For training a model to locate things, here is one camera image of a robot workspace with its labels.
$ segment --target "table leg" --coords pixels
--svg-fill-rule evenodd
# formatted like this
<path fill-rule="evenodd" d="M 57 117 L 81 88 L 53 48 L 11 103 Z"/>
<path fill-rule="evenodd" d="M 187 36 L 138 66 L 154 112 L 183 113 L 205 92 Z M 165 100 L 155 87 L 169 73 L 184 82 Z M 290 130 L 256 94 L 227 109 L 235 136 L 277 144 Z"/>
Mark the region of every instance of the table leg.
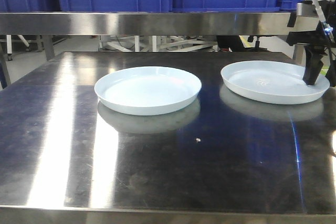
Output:
<path fill-rule="evenodd" d="M 52 38 L 53 38 L 52 35 L 42 35 L 47 60 L 51 60 L 53 57 L 55 57 Z"/>
<path fill-rule="evenodd" d="M 294 53 L 293 53 L 293 60 L 297 64 L 302 63 L 302 57 L 304 52 L 304 46 L 303 45 L 294 45 Z"/>
<path fill-rule="evenodd" d="M 5 88 L 7 85 L 10 85 L 11 82 L 10 82 L 8 68 L 7 68 L 6 60 L 5 60 L 1 45 L 0 45 L 0 63 L 1 63 L 0 71 L 2 72 L 0 74 L 5 77 L 5 80 L 4 80 L 5 83 L 1 83 L 1 84 L 2 84 L 2 88 Z"/>

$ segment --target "stainless steel table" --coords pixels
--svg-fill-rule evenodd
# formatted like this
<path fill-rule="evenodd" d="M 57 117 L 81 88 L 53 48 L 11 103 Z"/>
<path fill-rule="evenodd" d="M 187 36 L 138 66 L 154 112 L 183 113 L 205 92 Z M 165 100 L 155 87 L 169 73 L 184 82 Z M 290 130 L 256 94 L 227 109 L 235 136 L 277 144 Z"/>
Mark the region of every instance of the stainless steel table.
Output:
<path fill-rule="evenodd" d="M 334 224 L 336 94 L 280 106 L 220 70 L 282 53 L 66 52 L 0 92 L 0 223 Z M 98 103 L 107 73 L 170 66 L 202 81 L 161 116 Z"/>

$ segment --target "metal frame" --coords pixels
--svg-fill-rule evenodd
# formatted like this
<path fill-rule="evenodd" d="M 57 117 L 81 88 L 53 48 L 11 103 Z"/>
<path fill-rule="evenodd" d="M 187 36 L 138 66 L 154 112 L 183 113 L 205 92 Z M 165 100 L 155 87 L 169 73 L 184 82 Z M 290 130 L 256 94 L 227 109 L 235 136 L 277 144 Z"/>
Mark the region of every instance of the metal frame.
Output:
<path fill-rule="evenodd" d="M 290 13 L 0 13 L 0 34 L 42 35 L 47 60 L 52 35 L 287 35 L 315 30 L 318 19 Z"/>

